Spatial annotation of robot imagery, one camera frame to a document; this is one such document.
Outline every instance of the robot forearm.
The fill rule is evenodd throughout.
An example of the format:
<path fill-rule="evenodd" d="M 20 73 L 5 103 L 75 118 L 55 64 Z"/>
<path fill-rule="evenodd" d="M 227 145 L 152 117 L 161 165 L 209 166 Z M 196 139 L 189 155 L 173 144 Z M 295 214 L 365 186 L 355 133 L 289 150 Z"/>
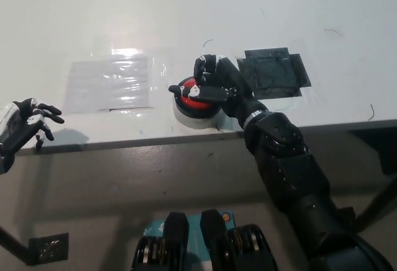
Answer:
<path fill-rule="evenodd" d="M 18 106 L 11 102 L 0 109 L 0 143 L 3 143 L 21 123 Z"/>
<path fill-rule="evenodd" d="M 282 113 L 262 112 L 244 128 L 274 205 L 288 217 L 310 270 L 393 270 L 386 259 L 343 223 L 329 182 Z"/>

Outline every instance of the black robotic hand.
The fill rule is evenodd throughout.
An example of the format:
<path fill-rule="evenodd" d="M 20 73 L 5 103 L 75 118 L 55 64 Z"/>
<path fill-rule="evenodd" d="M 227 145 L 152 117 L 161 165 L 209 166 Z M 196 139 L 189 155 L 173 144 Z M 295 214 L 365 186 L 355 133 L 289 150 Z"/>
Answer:
<path fill-rule="evenodd" d="M 31 138 L 36 137 L 37 151 L 41 150 L 45 137 L 54 140 L 45 118 L 64 123 L 61 114 L 61 110 L 37 99 L 12 102 L 0 109 L 0 155 L 6 172 L 14 162 L 15 153 Z"/>
<path fill-rule="evenodd" d="M 214 95 L 221 97 L 219 102 L 225 114 L 237 118 L 242 128 L 253 113 L 268 111 L 254 98 L 249 84 L 227 57 L 200 56 L 194 64 L 194 78 L 198 86 L 189 97 L 204 102 L 213 100 Z"/>

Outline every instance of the white surface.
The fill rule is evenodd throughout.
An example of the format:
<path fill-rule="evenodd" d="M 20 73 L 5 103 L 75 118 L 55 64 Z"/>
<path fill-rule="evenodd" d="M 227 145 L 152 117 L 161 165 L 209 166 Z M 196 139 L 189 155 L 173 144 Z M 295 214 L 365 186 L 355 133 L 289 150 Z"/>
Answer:
<path fill-rule="evenodd" d="M 372 116 L 370 104 L 372 121 L 394 120 L 395 1 L 0 0 L 0 102 L 37 97 L 62 106 L 72 62 L 109 55 L 112 49 L 144 49 L 164 64 L 151 76 L 157 85 L 150 92 L 152 108 L 67 115 L 63 126 L 51 126 L 56 140 L 47 146 L 204 140 L 218 131 L 180 125 L 167 85 L 192 74 L 203 53 L 234 58 L 248 49 L 288 47 L 301 54 L 316 102 L 310 94 L 272 100 L 266 102 L 271 110 L 284 109 L 299 127 L 362 127 L 357 123 Z M 218 127 L 237 130 L 233 123 L 225 119 Z"/>
<path fill-rule="evenodd" d="M 222 115 L 221 111 L 216 113 L 213 117 L 206 119 L 194 119 L 184 115 L 178 108 L 176 103 L 172 103 L 172 111 L 174 112 L 174 116 L 176 120 L 182 125 L 193 128 L 195 130 L 203 130 L 206 128 L 215 128 L 216 121 L 219 115 Z"/>

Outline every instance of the red button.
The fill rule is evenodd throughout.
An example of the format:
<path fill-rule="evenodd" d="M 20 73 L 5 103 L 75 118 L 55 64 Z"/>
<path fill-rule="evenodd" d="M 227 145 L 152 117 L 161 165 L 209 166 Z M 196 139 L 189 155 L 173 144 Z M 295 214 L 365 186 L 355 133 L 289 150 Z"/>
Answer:
<path fill-rule="evenodd" d="M 183 83 L 185 87 L 193 87 L 196 85 L 196 80 L 191 78 Z M 196 109 L 196 110 L 206 110 L 209 109 L 212 105 L 206 102 L 195 102 L 194 100 L 188 99 L 187 97 L 181 97 L 182 102 L 187 105 L 189 108 Z"/>

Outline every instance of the robotic arm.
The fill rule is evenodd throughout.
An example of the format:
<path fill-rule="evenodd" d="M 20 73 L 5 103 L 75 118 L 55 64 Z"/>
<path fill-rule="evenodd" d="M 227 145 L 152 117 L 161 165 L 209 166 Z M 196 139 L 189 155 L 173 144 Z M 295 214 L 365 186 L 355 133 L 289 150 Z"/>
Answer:
<path fill-rule="evenodd" d="M 65 121 L 59 117 L 62 112 L 52 105 L 37 99 L 11 102 L 0 109 L 0 174 L 7 172 L 14 163 L 18 152 L 34 136 L 36 149 L 41 150 L 45 137 L 54 140 L 45 122 L 48 117 L 56 123 Z"/>
<path fill-rule="evenodd" d="M 343 222 L 329 196 L 329 182 L 299 129 L 283 113 L 270 112 L 256 100 L 228 58 L 201 56 L 195 62 L 194 77 L 197 86 L 185 88 L 181 95 L 218 102 L 227 116 L 238 119 L 267 191 L 277 209 L 286 214 L 310 270 L 393 270 Z"/>

